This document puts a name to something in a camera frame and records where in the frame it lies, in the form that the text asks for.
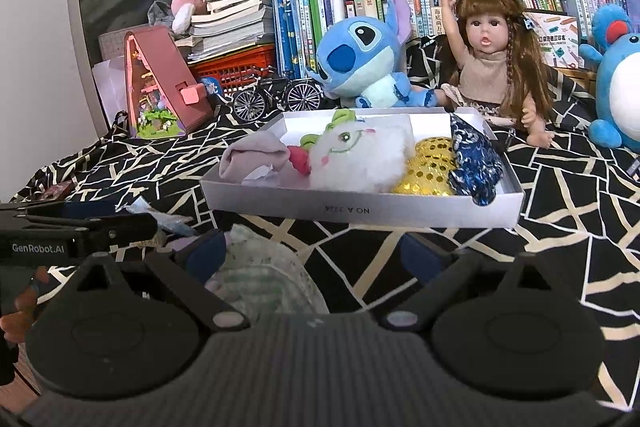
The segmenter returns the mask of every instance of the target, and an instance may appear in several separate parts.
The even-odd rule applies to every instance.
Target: pink toy house
[[[206,88],[195,81],[164,26],[125,35],[127,106],[139,138],[180,136],[213,116]]]

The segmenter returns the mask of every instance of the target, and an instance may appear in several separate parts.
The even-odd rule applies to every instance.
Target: gold sequin fabric
[[[407,172],[394,188],[396,194],[453,196],[449,172],[456,169],[450,138],[426,138],[415,145],[415,156],[407,162]]]

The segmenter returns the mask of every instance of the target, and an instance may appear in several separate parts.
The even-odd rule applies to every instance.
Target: doll's raised arm
[[[442,0],[442,26],[447,35],[451,53],[453,53],[458,67],[462,69],[469,55],[469,49],[460,35],[460,28],[458,28],[458,22],[453,13],[453,0]]]

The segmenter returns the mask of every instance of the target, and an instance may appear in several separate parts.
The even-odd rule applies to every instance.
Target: blue plush toy
[[[406,0],[388,0],[386,21],[352,17],[329,28],[316,58],[320,74],[307,71],[331,98],[354,98],[356,107],[433,107],[433,89],[413,88],[396,66],[411,34]]]
[[[593,16],[593,38],[604,51],[582,44],[580,56],[598,66],[596,111],[589,138],[601,147],[640,152],[640,34],[626,12],[607,4]]]

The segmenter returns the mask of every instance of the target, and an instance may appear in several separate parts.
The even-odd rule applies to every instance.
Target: doll's long brown hair
[[[527,93],[536,102],[536,111],[543,118],[551,112],[549,93],[549,68],[542,61],[540,43],[535,31],[527,29],[521,0],[460,0],[456,6],[460,35],[470,48],[466,36],[466,21],[484,14],[501,15],[509,28],[507,44],[507,76],[510,83],[501,109],[513,118],[520,119]]]

